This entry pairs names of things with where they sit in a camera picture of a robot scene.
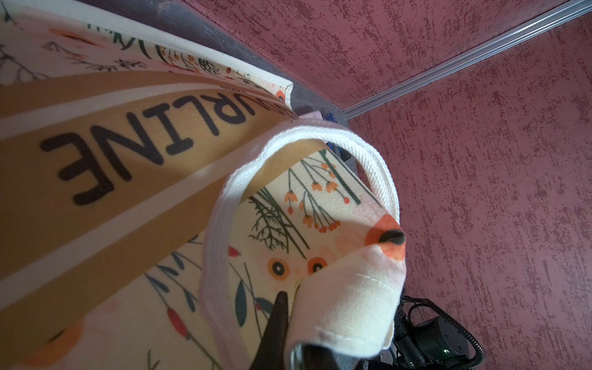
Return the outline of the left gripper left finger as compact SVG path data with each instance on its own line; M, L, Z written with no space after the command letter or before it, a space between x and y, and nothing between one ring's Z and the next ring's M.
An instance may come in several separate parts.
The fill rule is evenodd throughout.
M261 339L250 370L285 369L284 349L288 333L288 294L277 294L268 325Z

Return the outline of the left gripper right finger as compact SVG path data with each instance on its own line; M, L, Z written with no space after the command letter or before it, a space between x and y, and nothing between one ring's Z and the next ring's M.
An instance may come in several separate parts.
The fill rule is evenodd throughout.
M339 364L328 348L305 345L302 348L302 368L304 370L339 370Z

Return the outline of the cream floral canvas tote bag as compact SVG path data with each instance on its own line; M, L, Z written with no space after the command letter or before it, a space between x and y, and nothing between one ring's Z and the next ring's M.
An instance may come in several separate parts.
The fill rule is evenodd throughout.
M290 91L81 2L2 2L1 367L248 369L281 291L286 369L389 347L393 179Z

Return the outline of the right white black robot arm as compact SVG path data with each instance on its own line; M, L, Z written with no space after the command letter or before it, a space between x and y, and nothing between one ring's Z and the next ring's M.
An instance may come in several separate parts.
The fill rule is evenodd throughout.
M485 361L476 337L427 298L404 294L394 324L391 359L380 354L357 369L476 369Z

